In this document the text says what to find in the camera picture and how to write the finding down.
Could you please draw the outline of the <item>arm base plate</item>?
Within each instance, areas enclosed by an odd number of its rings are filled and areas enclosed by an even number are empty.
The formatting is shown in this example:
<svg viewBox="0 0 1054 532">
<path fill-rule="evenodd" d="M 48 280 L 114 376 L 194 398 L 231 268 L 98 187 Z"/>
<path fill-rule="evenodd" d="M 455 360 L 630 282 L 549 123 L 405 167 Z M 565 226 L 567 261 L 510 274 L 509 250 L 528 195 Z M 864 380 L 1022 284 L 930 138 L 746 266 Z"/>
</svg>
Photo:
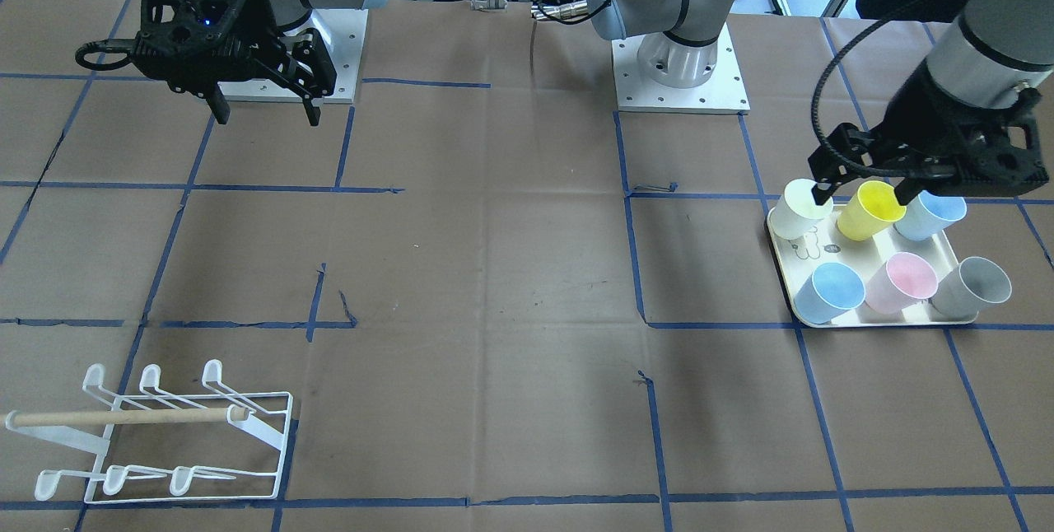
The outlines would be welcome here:
<svg viewBox="0 0 1054 532">
<path fill-rule="evenodd" d="M 319 29 L 336 70 L 333 93 L 317 100 L 317 104 L 352 105 L 357 100 L 368 17 L 367 9 L 314 9 L 300 28 L 290 29 L 290 35 L 300 33 L 305 28 Z M 276 86 L 268 79 L 221 82 L 219 86 L 227 100 L 237 103 L 300 104 L 302 102 L 299 96 L 288 88 Z"/>
<path fill-rule="evenodd" d="M 750 111 L 728 26 L 714 44 L 690 50 L 661 33 L 611 43 L 618 110 L 742 114 Z"/>
</svg>

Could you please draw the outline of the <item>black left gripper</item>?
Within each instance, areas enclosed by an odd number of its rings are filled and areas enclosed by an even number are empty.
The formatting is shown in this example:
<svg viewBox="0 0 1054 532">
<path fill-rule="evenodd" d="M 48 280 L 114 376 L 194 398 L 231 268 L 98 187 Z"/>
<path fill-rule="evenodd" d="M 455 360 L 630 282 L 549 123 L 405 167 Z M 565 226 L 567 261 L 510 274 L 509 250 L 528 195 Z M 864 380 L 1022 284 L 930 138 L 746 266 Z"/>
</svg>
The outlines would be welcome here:
<svg viewBox="0 0 1054 532">
<path fill-rule="evenodd" d="M 1033 109 L 1038 88 L 1011 91 L 1009 109 L 965 105 L 939 88 L 921 66 L 870 131 L 843 123 L 809 156 L 813 199 L 828 202 L 861 178 L 897 178 L 901 206 L 923 191 L 939 197 L 1017 197 L 1047 183 Z"/>
</svg>

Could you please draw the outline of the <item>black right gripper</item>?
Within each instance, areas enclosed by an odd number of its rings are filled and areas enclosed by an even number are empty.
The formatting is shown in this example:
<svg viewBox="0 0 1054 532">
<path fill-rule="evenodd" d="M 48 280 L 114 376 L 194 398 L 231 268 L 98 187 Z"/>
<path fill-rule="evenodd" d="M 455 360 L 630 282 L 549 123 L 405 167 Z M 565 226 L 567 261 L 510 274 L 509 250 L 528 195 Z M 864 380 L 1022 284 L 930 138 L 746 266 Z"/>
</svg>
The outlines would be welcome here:
<svg viewBox="0 0 1054 532">
<path fill-rule="evenodd" d="M 174 92 L 203 98 L 216 122 L 229 122 L 222 82 L 267 79 L 301 98 L 312 127 L 336 68 L 318 29 L 287 36 L 270 0 L 142 0 L 132 62 Z"/>
</svg>

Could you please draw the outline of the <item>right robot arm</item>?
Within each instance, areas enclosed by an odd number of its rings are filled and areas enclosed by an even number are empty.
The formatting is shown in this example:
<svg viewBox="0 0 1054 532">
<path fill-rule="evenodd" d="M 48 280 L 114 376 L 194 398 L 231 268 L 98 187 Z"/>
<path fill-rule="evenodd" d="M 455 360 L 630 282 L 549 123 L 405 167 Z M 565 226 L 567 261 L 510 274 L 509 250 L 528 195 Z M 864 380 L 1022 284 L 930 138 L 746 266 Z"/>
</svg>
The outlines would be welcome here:
<svg viewBox="0 0 1054 532">
<path fill-rule="evenodd" d="M 129 60 L 144 77 L 208 103 L 225 124 L 223 82 L 264 79 L 302 103 L 318 124 L 319 101 L 334 96 L 338 68 L 312 15 L 374 9 L 387 0 L 142 0 Z"/>
</svg>

